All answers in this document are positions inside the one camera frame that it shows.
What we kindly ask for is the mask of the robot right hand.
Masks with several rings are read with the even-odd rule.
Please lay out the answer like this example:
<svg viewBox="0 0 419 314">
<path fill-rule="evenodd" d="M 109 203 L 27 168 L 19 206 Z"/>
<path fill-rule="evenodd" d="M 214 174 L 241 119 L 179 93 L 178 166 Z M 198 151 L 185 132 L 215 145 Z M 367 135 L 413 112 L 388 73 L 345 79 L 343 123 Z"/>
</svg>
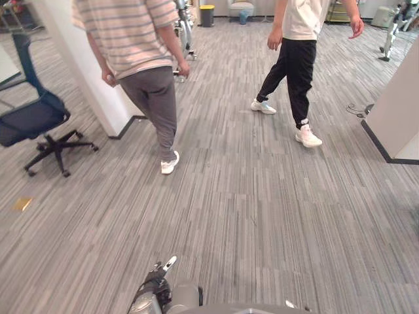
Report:
<svg viewBox="0 0 419 314">
<path fill-rule="evenodd" d="M 304 305 L 303 307 L 299 307 L 299 306 L 296 306 L 294 303 L 292 303 L 289 300 L 286 300 L 285 304 L 286 304 L 287 307 L 290 307 L 290 308 L 293 308 L 293 309 L 303 309 L 303 310 L 308 311 L 308 312 L 312 311 L 307 305 Z"/>
</svg>

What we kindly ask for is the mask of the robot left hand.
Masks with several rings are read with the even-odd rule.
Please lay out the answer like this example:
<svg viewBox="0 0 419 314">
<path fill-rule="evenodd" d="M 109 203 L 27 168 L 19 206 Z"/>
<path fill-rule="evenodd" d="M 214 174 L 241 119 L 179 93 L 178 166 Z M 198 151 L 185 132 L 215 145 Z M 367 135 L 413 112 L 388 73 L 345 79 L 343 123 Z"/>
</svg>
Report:
<svg viewBox="0 0 419 314">
<path fill-rule="evenodd" d="M 151 271 L 146 275 L 140 289 L 145 292 L 152 292 L 161 307 L 172 300 L 171 288 L 165 276 L 169 269 L 177 262 L 177 256 L 172 256 L 167 262 L 161 261 L 154 264 Z"/>
</svg>

